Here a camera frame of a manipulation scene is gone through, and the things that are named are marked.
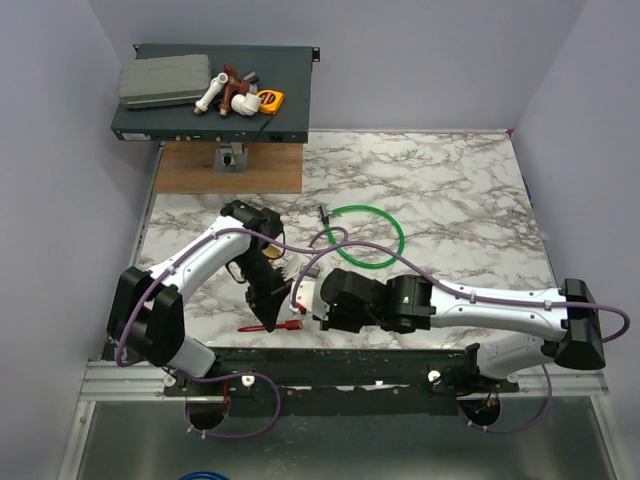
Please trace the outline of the green cable lock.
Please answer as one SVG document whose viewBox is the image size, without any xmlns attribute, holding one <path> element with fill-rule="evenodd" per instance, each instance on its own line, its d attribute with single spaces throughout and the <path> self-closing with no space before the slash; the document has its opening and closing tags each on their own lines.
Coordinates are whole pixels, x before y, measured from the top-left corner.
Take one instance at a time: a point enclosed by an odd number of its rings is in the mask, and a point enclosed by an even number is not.
<svg viewBox="0 0 640 480">
<path fill-rule="evenodd" d="M 405 250 L 406 237 L 400 223 L 380 208 L 354 204 L 328 209 L 320 205 L 318 215 L 330 246 L 347 241 L 345 234 L 337 230 L 338 227 L 348 229 L 354 226 L 353 236 L 347 231 L 349 241 L 377 243 L 391 251 L 391 254 L 379 251 L 386 258 L 374 261 L 374 254 L 365 253 L 363 246 L 336 248 L 335 253 L 355 268 L 370 271 L 387 269 L 397 261 L 396 255 L 402 255 Z"/>
</svg>

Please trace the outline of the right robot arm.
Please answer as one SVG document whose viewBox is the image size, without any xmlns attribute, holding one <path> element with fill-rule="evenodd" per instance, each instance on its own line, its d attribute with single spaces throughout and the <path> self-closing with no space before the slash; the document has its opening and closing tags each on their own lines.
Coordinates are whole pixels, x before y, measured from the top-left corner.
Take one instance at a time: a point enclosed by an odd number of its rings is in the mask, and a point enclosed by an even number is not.
<svg viewBox="0 0 640 480">
<path fill-rule="evenodd" d="M 377 326 L 399 334 L 433 328 L 474 327 L 510 337 L 471 350 L 460 379 L 480 392 L 495 380 L 554 363 L 578 371 L 605 367 L 604 340 L 586 283 L 567 279 L 558 289 L 499 290 L 401 275 L 385 283 L 342 269 L 314 288 L 314 314 L 325 330 L 357 333 Z"/>
</svg>

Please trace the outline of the white elbow fitting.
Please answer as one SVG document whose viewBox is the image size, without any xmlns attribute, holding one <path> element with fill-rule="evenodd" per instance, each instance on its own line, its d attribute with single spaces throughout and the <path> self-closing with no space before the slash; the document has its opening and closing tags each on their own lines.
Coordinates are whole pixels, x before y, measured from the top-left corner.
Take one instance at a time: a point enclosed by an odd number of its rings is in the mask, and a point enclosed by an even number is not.
<svg viewBox="0 0 640 480">
<path fill-rule="evenodd" d="M 261 98 L 255 94 L 237 93 L 233 96 L 230 105 L 234 112 L 242 116 L 253 116 L 259 112 L 261 102 Z"/>
</svg>

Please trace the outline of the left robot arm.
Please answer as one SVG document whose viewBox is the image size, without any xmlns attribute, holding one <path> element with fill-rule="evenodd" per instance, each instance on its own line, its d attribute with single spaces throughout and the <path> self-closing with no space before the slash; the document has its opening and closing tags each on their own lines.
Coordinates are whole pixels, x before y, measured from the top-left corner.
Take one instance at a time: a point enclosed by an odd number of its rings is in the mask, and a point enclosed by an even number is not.
<svg viewBox="0 0 640 480">
<path fill-rule="evenodd" d="M 129 367 L 146 361 L 180 370 L 197 393 L 214 393 L 222 372 L 214 364 L 213 350 L 186 334 L 184 305 L 210 277 L 234 263 L 240 270 L 239 282 L 247 286 L 250 310 L 267 331 L 273 331 L 291 283 L 264 250 L 283 233 L 278 213 L 235 200 L 179 253 L 149 270 L 126 269 L 119 277 L 107 324 L 107 334 L 116 342 L 116 364 Z"/>
</svg>

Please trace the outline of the brass padlock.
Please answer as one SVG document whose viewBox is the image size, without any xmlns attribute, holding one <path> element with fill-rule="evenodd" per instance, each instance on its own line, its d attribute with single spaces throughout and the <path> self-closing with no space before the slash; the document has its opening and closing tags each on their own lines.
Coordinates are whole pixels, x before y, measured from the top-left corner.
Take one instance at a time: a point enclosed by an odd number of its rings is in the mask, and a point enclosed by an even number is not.
<svg viewBox="0 0 640 480">
<path fill-rule="evenodd" d="M 286 251 L 284 249 L 281 249 L 279 247 L 276 247 L 274 245 L 268 245 L 263 251 L 262 253 L 265 255 L 265 257 L 270 261 L 270 262 L 275 262 L 279 259 L 281 259 L 284 254 L 286 253 Z"/>
</svg>

